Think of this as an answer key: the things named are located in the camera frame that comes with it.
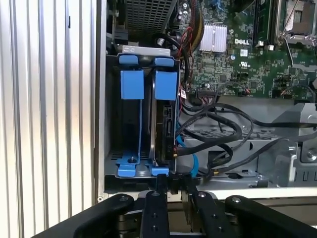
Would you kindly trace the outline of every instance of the blue tab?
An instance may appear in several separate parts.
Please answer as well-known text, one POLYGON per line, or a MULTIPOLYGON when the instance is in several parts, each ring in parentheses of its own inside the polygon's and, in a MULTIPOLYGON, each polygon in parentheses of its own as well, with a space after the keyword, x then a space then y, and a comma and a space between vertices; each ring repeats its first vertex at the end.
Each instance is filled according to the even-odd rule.
POLYGON ((143 70, 121 71, 121 99, 144 99, 143 70))
POLYGON ((119 56, 119 64, 139 64, 137 56, 119 56))
POLYGON ((161 174, 168 176, 168 174, 169 174, 168 167, 154 167, 153 162, 151 160, 146 161, 145 166, 149 167, 151 174, 153 176, 157 176, 157 175, 161 175, 161 174))
POLYGON ((156 71, 155 99, 175 101, 177 93, 177 72, 156 71))
POLYGON ((138 155, 125 151, 123 152, 122 158, 116 160, 116 164, 119 165, 118 176, 125 178, 132 178, 136 174, 136 166, 140 164, 140 158, 138 155), (131 158, 134 158, 135 162, 130 163, 131 158))
POLYGON ((155 58, 155 66, 174 67, 172 58, 155 58))
POLYGON ((151 169, 151 174, 153 176, 158 176, 158 175, 168 175, 168 168, 163 168, 163 167, 153 167, 151 169))

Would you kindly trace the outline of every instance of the metal frame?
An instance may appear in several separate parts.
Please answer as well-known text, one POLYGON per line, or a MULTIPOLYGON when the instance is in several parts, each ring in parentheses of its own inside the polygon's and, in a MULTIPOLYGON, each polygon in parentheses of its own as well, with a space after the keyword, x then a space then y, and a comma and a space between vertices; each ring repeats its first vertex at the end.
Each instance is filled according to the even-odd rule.
POLYGON ((96 4, 0 1, 3 237, 31 237, 94 204, 96 4))

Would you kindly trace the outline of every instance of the silver heatsink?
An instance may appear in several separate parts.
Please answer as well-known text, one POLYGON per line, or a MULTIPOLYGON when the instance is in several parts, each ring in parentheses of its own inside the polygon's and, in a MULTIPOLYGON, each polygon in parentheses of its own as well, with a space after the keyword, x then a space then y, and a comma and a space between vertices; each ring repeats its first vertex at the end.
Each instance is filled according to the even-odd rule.
POLYGON ((126 0, 126 24, 129 35, 148 36, 162 32, 177 0, 126 0))
POLYGON ((205 31, 200 42, 200 51, 225 52, 227 49, 227 26, 220 24, 205 25, 205 31))

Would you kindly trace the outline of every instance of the cpu socket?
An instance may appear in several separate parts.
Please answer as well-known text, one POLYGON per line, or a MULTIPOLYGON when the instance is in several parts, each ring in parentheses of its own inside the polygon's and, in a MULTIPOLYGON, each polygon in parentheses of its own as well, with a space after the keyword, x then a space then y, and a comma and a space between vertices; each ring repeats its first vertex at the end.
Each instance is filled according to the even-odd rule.
POLYGON ((277 36, 283 35, 289 44, 317 46, 317 0, 279 0, 280 21, 277 36))

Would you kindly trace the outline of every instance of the motherboard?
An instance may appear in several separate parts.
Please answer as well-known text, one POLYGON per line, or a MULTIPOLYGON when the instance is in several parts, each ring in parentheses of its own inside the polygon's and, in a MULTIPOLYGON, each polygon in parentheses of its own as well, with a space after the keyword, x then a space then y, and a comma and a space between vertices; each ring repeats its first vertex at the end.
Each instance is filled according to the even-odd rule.
MULTIPOLYGON (((284 1, 284 6, 278 6, 283 14, 279 13, 276 19, 272 15, 276 14, 274 4, 279 1, 283 0, 256 0, 242 12, 234 12, 231 0, 203 0, 205 34, 210 26, 222 27, 227 32, 226 45, 222 52, 206 50, 202 45, 209 39, 204 35, 201 46, 192 54, 193 75, 189 91, 214 92, 221 84, 239 82, 249 89, 249 97, 279 98, 284 92, 285 99, 311 99, 312 91, 308 87, 314 89, 312 85, 317 77, 317 44, 315 39, 309 38, 310 33, 303 32, 303 26, 307 26, 304 21, 310 21, 315 30, 316 5, 314 1, 309 1, 311 5, 308 6, 308 1, 284 1), (276 21, 281 22, 283 41, 274 42, 278 35, 275 31, 270 32, 270 25, 276 21), (311 40, 310 43, 301 42, 301 38, 294 42, 298 39, 296 34, 303 41, 311 40)), ((190 19, 186 1, 180 4, 179 12, 179 28, 185 30, 190 19)), ((238 95, 239 92, 238 86, 228 86, 223 95, 238 95)))

